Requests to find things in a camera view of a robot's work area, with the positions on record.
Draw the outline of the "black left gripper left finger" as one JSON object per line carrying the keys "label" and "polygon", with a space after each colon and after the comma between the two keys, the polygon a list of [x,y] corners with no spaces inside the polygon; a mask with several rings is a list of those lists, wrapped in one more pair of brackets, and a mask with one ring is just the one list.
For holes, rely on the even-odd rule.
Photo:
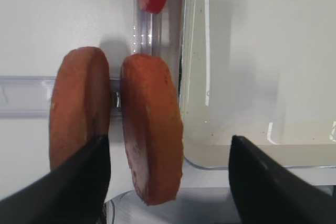
{"label": "black left gripper left finger", "polygon": [[1,223],[97,223],[109,182],[109,139],[96,136],[55,170],[1,200]]}

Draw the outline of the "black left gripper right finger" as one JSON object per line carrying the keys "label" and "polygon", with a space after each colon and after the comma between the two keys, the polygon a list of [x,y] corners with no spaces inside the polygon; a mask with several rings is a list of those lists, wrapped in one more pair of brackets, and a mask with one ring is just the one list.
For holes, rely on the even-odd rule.
{"label": "black left gripper right finger", "polygon": [[335,198],[234,135],[228,177],[242,223],[335,223]]}

